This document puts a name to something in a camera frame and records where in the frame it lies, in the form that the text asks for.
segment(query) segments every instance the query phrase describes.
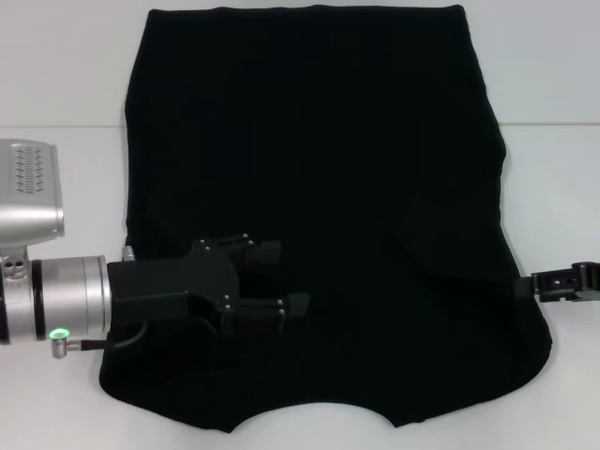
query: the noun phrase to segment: white table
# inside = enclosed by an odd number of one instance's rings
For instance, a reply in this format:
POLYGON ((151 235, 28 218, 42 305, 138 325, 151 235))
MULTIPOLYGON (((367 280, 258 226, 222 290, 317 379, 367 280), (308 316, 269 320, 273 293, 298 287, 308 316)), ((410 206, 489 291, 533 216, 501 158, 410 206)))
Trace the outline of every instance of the white table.
MULTIPOLYGON (((594 80, 600 65, 593 58, 600 30, 590 27, 600 6, 584 0, 575 7, 541 0, 465 3, 490 98, 499 119, 513 124, 502 127, 509 147, 502 224, 521 272, 599 261, 600 127, 531 123, 600 120, 594 80)), ((145 13, 215 5, 0 4, 0 138, 59 148, 67 236, 32 247, 32 257, 119 258, 127 185, 121 109, 145 13), (9 41, 9 34, 22 40, 9 41)), ((498 400, 398 429, 374 412, 318 404, 265 413, 231 435, 205 431, 108 397, 98 385, 99 352, 56 361, 47 343, 0 347, 0 448, 597 449, 600 305, 542 310, 555 343, 535 380, 498 400)))

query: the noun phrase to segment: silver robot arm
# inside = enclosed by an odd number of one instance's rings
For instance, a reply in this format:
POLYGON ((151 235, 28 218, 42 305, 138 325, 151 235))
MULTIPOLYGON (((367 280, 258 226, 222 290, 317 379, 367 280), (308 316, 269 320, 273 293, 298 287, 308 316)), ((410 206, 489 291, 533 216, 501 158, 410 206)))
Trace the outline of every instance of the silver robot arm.
POLYGON ((28 246, 64 235, 56 147, 0 140, 1 345, 61 337, 57 329, 82 337, 109 331, 103 256, 29 260, 28 246))
POLYGON ((68 340, 110 331, 111 323, 142 324, 201 316, 213 331, 279 333, 307 314, 306 293, 240 296, 239 274, 277 264, 279 241, 247 234, 199 239, 187 255, 135 261, 103 256, 33 260, 27 246, 65 234, 56 148, 0 140, 0 345, 52 342, 52 355, 117 348, 124 342, 68 340))

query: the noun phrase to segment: black fabric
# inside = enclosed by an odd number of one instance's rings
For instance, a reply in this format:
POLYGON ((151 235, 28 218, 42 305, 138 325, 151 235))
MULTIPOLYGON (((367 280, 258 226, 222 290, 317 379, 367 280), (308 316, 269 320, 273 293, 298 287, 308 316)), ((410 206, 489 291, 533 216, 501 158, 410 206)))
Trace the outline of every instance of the black fabric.
POLYGON ((126 115, 138 258, 280 239, 280 269, 243 294, 312 303, 278 338, 153 323, 105 352, 111 396, 224 431, 306 402, 401 426, 511 392, 547 361, 537 305, 511 294, 505 147, 462 7, 152 11, 126 115))

